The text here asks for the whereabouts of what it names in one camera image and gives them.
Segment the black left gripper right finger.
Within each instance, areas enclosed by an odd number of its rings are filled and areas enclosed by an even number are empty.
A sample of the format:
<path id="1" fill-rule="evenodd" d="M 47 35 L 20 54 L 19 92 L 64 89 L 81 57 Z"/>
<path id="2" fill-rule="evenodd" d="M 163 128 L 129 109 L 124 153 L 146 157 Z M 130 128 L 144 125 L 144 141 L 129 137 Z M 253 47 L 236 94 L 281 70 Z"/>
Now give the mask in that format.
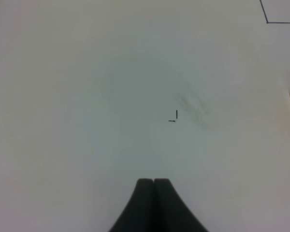
<path id="1" fill-rule="evenodd" d="M 166 178 L 154 180 L 153 231 L 207 231 L 182 201 L 171 181 Z"/>

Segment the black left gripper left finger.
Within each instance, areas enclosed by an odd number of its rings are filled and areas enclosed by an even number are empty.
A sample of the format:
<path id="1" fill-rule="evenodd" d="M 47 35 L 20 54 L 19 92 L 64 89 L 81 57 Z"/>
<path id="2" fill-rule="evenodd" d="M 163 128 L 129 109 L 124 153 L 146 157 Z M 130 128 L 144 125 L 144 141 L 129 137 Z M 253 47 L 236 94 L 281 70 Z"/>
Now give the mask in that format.
<path id="1" fill-rule="evenodd" d="M 152 224 L 154 182 L 138 179 L 134 191 L 111 232 L 149 232 Z"/>

